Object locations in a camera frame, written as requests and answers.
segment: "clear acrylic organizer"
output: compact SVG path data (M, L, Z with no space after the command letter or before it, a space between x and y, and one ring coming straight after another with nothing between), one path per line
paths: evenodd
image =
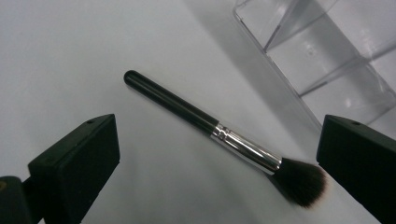
M318 122L396 138L396 1L245 0L234 15Z

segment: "brush bristles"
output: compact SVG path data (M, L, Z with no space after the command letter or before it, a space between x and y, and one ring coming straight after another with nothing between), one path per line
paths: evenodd
M273 178L291 201L305 208L312 207L327 186L326 174L320 167L285 158Z

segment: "brush ferrule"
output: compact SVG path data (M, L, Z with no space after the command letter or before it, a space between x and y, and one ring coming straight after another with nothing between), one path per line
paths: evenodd
M279 169L280 163L282 163L280 156L247 140L242 135L222 126L220 123L216 126L210 137L268 175L273 175Z

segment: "black brush handle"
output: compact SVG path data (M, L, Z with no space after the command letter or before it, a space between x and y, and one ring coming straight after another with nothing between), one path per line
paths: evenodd
M174 95L172 92L136 71L125 73L124 81L128 86L172 111L209 136L213 133L219 123L218 120L210 117L202 110L187 103L180 97Z

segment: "brush handle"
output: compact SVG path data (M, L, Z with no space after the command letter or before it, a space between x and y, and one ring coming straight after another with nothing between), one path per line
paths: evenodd
M224 127L218 120L190 105L172 92L142 76L136 71L129 71L124 76L125 83L140 91L148 98L164 106L179 117L209 135L242 159L273 175L282 163L282 158L253 143L233 130Z
M124 75L124 81L128 86L172 111L208 136L213 133L219 123L218 120L210 117L202 110L187 103L180 97L174 95L172 92L142 76L136 71L127 72Z

